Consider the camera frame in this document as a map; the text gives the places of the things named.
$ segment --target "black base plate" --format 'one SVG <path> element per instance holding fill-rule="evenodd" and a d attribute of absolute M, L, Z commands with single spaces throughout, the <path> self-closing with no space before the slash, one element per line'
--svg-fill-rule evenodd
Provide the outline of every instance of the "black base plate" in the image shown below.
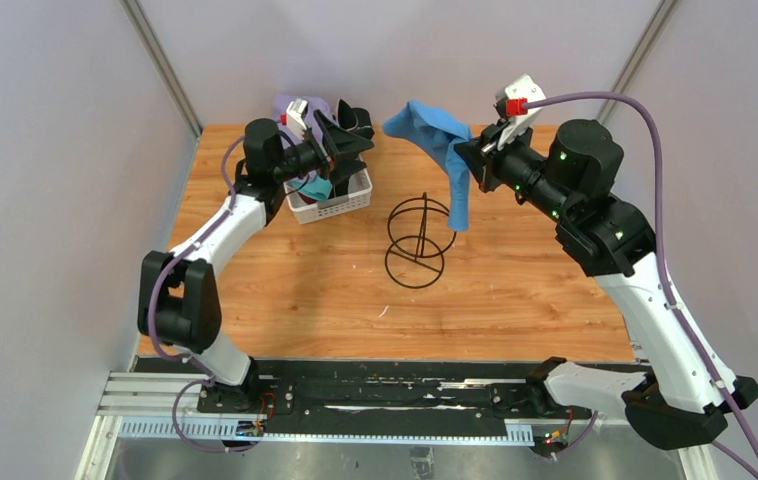
<path fill-rule="evenodd" d="M 265 403 L 269 405 L 271 396 L 264 393 L 275 395 L 275 413 L 266 426 L 270 433 L 503 436 L 505 418 L 540 418 L 531 406 L 513 400 L 522 396 L 522 379 L 537 362 L 256 360 Z M 629 364 L 589 366 L 646 370 Z M 183 373 L 194 368 L 142 357 L 134 371 Z M 519 381 L 506 382 L 511 379 Z M 199 410 L 206 413 L 260 408 L 261 400 L 248 410 L 237 410 L 216 386 L 199 402 Z M 587 410 L 574 411 L 576 419 L 589 417 Z M 567 412 L 548 418 L 566 420 Z"/>

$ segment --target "gray floor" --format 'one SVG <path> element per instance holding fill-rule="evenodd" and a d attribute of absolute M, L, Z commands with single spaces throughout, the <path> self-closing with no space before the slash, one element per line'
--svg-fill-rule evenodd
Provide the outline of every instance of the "gray floor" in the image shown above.
<path fill-rule="evenodd" d="M 244 454 L 218 455 L 155 439 L 121 440 L 114 457 L 108 478 L 116 480 L 685 478 L 676 452 L 656 450 L 631 429 L 615 426 L 593 432 L 557 463 L 523 447 L 270 442 Z"/>

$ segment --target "white wall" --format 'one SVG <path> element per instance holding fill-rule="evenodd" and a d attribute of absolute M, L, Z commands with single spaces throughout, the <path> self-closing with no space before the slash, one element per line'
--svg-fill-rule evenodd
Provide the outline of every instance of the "white wall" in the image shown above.
<path fill-rule="evenodd" d="M 69 479 L 195 140 L 116 1 L 0 3 L 0 479 Z"/>
<path fill-rule="evenodd" d="M 757 3 L 681 2 L 630 93 L 661 129 L 672 275 L 717 351 L 758 379 Z M 651 212 L 643 122 L 620 107 L 609 126 L 627 155 L 616 190 Z M 747 413 L 758 433 L 758 402 Z M 749 453 L 737 427 L 723 440 Z M 720 478 L 749 478 L 722 457 Z"/>
<path fill-rule="evenodd" d="M 499 88 L 609 89 L 657 0 L 142 0 L 203 124 L 270 112 L 276 92 L 338 97 L 379 122 L 410 98 L 491 123 Z M 593 117 L 589 102 L 542 123 Z"/>

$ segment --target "blue cloth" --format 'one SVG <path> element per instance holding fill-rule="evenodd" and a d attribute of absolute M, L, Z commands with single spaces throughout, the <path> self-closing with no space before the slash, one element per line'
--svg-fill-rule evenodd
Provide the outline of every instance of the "blue cloth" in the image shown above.
<path fill-rule="evenodd" d="M 450 179 L 449 227 L 456 232 L 466 231 L 470 171 L 453 147 L 471 139 L 470 127 L 440 108 L 410 100 L 382 125 L 382 131 L 417 145 L 444 170 Z"/>
<path fill-rule="evenodd" d="M 320 110 L 320 112 L 322 112 L 326 118 L 332 120 L 332 109 L 329 108 L 329 104 L 326 103 L 326 100 L 318 97 L 306 97 L 278 93 L 275 97 L 273 97 L 273 111 L 276 114 L 276 120 L 278 120 L 279 117 L 285 113 L 285 110 L 288 109 L 288 105 L 298 98 L 301 98 L 308 102 L 308 114 L 305 116 L 305 124 L 306 126 L 311 127 L 311 133 L 314 136 L 314 139 L 317 140 L 317 143 L 322 144 L 323 132 L 320 130 L 320 126 L 317 124 L 317 120 L 314 118 L 314 112 L 316 110 Z M 296 135 L 294 135 L 293 132 L 291 132 L 288 127 L 284 125 L 280 124 L 279 130 L 285 132 L 285 135 L 287 135 L 288 138 L 290 138 L 295 144 L 299 144 L 303 140 L 302 138 L 297 138 Z M 290 144 L 283 139 L 282 147 L 288 148 L 289 146 Z M 300 195 L 305 195 L 306 197 L 313 198 L 314 200 L 326 200 L 329 198 L 329 194 L 332 192 L 332 184 L 329 182 L 329 180 L 320 178 L 320 176 L 315 172 L 310 172 L 308 174 L 308 179 L 305 177 L 295 178 L 289 181 L 288 185 L 290 185 L 294 190 L 302 188 L 300 190 Z"/>

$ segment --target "red connector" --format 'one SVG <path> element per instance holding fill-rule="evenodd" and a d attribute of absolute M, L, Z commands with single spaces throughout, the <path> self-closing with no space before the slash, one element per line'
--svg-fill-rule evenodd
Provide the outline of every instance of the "red connector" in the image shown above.
<path fill-rule="evenodd" d="M 506 101 L 506 116 L 517 117 L 520 115 L 526 115 L 528 110 L 523 108 L 526 103 L 526 98 L 514 98 Z"/>

